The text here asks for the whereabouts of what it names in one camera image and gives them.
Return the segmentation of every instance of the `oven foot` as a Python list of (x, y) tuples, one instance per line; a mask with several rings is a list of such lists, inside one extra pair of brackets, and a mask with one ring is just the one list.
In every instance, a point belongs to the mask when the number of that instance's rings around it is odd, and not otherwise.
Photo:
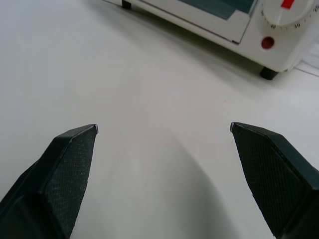
[(128, 1), (122, 0), (122, 8), (124, 9), (132, 9), (132, 4)]
[(264, 67), (260, 72), (260, 76), (266, 80), (272, 80), (275, 76), (277, 76), (278, 72), (273, 71), (267, 67)]

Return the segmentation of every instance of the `toaster oven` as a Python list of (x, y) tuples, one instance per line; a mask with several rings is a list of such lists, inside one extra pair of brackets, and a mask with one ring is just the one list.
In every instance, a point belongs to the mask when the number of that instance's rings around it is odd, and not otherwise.
[(319, 35), (319, 0), (122, 0), (264, 66), (290, 71)]

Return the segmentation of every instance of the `white table surface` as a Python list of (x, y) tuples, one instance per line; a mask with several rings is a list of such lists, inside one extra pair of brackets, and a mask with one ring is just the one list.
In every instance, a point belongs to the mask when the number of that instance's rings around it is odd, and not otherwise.
[(260, 66), (120, 1), (0, 1), (0, 198), (97, 123), (74, 239), (271, 239), (229, 132), (283, 134), (319, 168), (319, 78)]

